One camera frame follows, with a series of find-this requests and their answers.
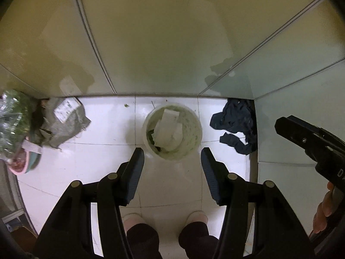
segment gray bag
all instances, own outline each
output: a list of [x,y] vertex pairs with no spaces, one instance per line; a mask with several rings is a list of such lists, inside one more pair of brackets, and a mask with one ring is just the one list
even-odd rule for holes
[[85,130],[91,121],[85,109],[75,97],[51,98],[45,106],[44,123],[40,129],[44,144],[53,148]]

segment human hand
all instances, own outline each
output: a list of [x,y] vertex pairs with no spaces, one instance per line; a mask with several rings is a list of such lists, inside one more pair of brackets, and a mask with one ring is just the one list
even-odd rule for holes
[[327,227],[326,217],[332,215],[332,190],[334,185],[327,183],[329,192],[325,194],[323,201],[318,205],[316,214],[313,219],[313,233],[318,234]]

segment metal screw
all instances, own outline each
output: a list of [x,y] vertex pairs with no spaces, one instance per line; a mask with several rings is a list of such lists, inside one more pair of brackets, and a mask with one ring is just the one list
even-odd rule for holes
[[228,174],[228,178],[230,180],[236,180],[237,179],[237,174],[236,173],[229,173]]
[[78,180],[72,181],[72,183],[71,183],[71,186],[72,186],[73,188],[76,188],[76,187],[78,187],[79,185],[80,185],[80,181],[78,181]]
[[273,183],[273,181],[267,180],[265,182],[265,185],[269,188],[273,188],[275,186],[275,184]]
[[108,179],[110,180],[114,180],[117,178],[117,173],[116,172],[112,172],[108,174]]

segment white tile floor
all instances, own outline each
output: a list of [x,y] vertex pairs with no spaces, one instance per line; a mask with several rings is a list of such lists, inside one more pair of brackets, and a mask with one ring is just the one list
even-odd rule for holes
[[[209,126],[212,114],[222,111],[226,99],[113,96],[79,100],[91,120],[87,130],[62,144],[61,150],[45,147],[39,165],[18,177],[26,209],[38,233],[71,181],[81,180],[84,184],[99,181],[128,161],[135,147],[146,152],[141,138],[144,119],[154,106],[172,102],[188,106],[199,116],[203,131],[201,147],[176,163],[161,162],[146,153],[137,193],[127,207],[121,208],[121,214],[141,214],[158,231],[163,258],[186,258],[177,237],[188,215],[196,210],[206,212],[210,233],[219,236],[225,208],[218,207],[211,198],[201,169],[200,150],[210,147],[216,160],[225,163],[229,171],[249,179],[248,157],[219,143],[224,131]],[[94,249],[102,254],[97,205],[92,208]]]

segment label on bag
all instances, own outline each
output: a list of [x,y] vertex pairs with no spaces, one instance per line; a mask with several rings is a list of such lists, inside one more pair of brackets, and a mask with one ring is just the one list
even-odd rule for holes
[[75,97],[68,97],[54,110],[54,115],[60,122],[65,123],[71,113],[79,106],[81,104]]

